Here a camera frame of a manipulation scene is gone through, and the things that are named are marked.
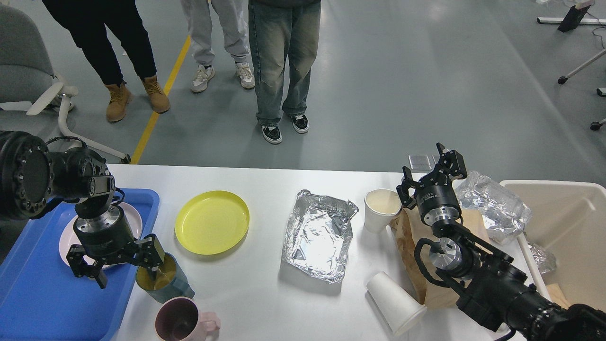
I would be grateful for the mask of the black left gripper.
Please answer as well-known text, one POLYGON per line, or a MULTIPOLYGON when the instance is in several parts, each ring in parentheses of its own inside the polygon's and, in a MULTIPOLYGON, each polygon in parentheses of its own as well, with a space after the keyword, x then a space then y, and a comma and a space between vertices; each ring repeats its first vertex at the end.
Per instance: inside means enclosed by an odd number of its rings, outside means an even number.
MULTIPOLYGON (((72 244, 66 255, 67 262, 76 277, 93 278, 100 289, 107 287, 103 266, 127 263, 134 257, 135 238, 123 209, 119 205, 92 207, 76 205, 78 220, 73 230, 81 242, 72 244), (89 265, 84 260, 93 260, 89 265)), ((138 265, 147 274, 157 274, 164 265, 165 251, 154 233, 138 240, 138 265)))

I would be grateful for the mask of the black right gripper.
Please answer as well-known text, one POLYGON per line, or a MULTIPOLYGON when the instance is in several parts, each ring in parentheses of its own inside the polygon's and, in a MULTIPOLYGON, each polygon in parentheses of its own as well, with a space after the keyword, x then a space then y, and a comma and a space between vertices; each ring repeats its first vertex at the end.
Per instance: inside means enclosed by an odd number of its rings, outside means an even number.
POLYGON ((437 143, 437 149, 439 160, 427 175, 426 184, 415 181, 411 169, 403 166, 401 184, 396 187, 401 205, 410 210, 417 205, 420 220, 427 226, 445 219, 461 218, 463 214, 453 181, 468 177, 463 156, 457 150, 449 150, 441 143, 437 143), (410 194, 411 188, 415 190, 413 196, 410 194))

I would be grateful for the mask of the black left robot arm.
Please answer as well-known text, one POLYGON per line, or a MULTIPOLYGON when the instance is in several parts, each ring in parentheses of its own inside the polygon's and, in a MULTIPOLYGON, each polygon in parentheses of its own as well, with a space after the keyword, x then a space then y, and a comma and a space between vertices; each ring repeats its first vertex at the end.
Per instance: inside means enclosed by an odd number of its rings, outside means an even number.
POLYGON ((76 277, 107 285, 105 265, 129 263, 156 280, 165 252, 154 234, 134 236, 120 203, 125 193, 115 184, 105 158, 85 142, 52 153, 48 142, 21 131, 1 132, 0 215, 3 221, 39 219, 62 202, 77 213, 66 259, 76 277))

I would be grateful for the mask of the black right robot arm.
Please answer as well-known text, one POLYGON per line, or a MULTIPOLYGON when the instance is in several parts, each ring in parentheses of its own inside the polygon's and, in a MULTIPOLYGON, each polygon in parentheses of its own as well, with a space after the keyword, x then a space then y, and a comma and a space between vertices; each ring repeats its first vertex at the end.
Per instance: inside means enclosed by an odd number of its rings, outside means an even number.
POLYGON ((521 333, 528 341, 603 341, 605 313, 585 304, 565 309, 525 285, 527 274, 513 265, 513 257, 481 240, 463 226, 462 211, 452 182, 465 179, 463 156, 437 143, 440 154, 433 170, 419 181, 403 167, 396 191, 402 206, 418 208, 420 220, 431 227, 435 240, 421 238, 415 261, 433 285, 458 294, 459 308, 495 332, 509 327, 503 341, 521 333))

